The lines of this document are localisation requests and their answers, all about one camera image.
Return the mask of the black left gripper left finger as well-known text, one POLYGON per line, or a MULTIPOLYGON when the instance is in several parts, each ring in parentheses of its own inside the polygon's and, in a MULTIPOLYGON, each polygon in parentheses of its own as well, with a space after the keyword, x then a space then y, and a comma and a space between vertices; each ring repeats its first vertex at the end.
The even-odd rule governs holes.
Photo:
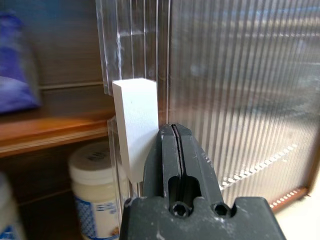
POLYGON ((144 164, 144 197, 182 199, 181 124, 163 125, 144 164))

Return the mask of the purple tissue pack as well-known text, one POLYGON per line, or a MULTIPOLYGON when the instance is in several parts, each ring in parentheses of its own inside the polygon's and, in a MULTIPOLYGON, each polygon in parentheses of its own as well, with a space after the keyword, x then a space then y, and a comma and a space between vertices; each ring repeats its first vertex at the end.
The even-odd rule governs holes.
POLYGON ((25 25, 0 11, 0 115, 41 106, 39 76, 25 25))

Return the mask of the white bottle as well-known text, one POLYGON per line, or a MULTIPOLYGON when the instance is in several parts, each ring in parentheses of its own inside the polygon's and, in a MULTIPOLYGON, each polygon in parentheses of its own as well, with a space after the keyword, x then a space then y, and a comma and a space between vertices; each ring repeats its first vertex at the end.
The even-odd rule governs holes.
POLYGON ((0 172, 0 240, 27 240, 7 176, 0 172))
POLYGON ((84 240, 119 240, 109 142, 85 145, 68 160, 80 233, 84 240))

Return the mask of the white door handle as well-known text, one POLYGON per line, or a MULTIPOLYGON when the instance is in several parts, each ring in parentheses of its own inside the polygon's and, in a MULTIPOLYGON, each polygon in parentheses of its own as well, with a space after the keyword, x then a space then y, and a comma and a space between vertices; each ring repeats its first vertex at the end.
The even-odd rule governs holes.
POLYGON ((145 78, 116 80, 112 90, 122 166, 132 183, 142 182, 159 131, 157 83, 145 78))

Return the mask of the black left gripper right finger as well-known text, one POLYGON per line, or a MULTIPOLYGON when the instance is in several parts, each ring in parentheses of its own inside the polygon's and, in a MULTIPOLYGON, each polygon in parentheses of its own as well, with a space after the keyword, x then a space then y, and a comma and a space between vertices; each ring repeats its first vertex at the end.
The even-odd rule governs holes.
POLYGON ((190 200, 197 197, 222 200, 213 164, 191 130, 181 124, 175 124, 174 131, 178 134, 180 147, 183 193, 190 200))

